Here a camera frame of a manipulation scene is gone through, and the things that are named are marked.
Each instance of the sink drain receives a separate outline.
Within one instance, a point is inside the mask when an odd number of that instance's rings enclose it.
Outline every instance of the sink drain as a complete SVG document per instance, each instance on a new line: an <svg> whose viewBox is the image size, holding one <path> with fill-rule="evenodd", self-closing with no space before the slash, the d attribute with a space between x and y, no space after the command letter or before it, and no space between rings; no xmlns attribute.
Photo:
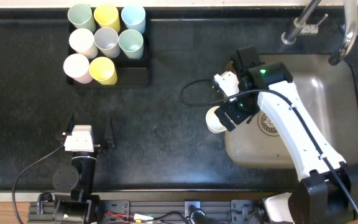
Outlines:
<svg viewBox="0 0 358 224"><path fill-rule="evenodd" d="M263 111L261 111L258 115L258 125L260 130L262 130L265 134L270 136L278 136L277 129L274 126L272 120L270 120L270 118L268 118Z"/></svg>

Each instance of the chrome faucet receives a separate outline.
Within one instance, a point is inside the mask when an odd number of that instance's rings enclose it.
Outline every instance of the chrome faucet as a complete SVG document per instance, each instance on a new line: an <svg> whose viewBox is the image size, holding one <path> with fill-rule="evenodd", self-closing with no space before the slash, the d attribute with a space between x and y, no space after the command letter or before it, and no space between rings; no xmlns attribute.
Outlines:
<svg viewBox="0 0 358 224"><path fill-rule="evenodd" d="M282 41L284 44L294 44L298 35L315 35L318 33L318 26L327 17L327 15L316 25L307 25L306 21L309 19L311 13L317 8L321 0L312 0L301 15L294 19L288 32L282 34ZM346 29L344 40L341 48L333 53L328 62L330 65L337 65L351 50L354 41L356 40L358 31L358 13L356 0L344 0L344 10L346 18Z"/></svg>

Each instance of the white wall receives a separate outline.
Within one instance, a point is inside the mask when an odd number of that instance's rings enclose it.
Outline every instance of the white wall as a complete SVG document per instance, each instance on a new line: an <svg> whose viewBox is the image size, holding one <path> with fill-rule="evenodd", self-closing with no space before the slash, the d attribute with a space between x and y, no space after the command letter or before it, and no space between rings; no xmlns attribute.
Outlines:
<svg viewBox="0 0 358 224"><path fill-rule="evenodd" d="M0 0L0 7L70 7L77 3L97 6L104 2L116 6L305 6L310 0ZM320 6L340 6L343 0L322 0Z"/></svg>

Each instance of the sink basin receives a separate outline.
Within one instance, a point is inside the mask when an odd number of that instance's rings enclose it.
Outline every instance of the sink basin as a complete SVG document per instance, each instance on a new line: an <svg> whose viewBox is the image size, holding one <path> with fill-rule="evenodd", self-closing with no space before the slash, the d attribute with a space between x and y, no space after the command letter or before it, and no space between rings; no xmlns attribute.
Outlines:
<svg viewBox="0 0 358 224"><path fill-rule="evenodd" d="M301 100L323 136L348 164L358 162L358 106L354 76L342 61L328 64L329 55L260 55L265 62L281 61L293 76ZM248 168L292 168L290 154L264 113L250 124L225 133L226 151Z"/></svg>

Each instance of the countertop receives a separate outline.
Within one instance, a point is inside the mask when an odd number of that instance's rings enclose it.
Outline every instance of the countertop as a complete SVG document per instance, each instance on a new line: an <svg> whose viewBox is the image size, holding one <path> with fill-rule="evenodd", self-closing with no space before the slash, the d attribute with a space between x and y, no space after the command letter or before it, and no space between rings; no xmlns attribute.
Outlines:
<svg viewBox="0 0 358 224"><path fill-rule="evenodd" d="M236 9L233 13L149 9L150 85L108 90L79 90L66 84L62 65L69 23L64 10L50 10L31 12L29 17L0 12L0 190L9 190L23 168L58 146L55 135L72 114L76 124L92 125L95 135L112 117L117 148L98 157L97 192L281 191L297 186L293 169L246 169L233 163L224 148L224 135L212 134L206 127L209 108L182 105L179 93L193 80L221 73L230 55L247 45L255 45L260 54L338 50L342 10L329 9L332 14L317 36L299 37L296 44L286 46L280 36L300 9ZM319 9L311 20L317 21L326 11ZM358 97L358 40L346 60L355 72ZM190 100L199 102L216 97L207 84L192 88L189 94ZM60 151L31 168L21 177L19 190L52 190L53 173L69 164L70 157Z"/></svg>

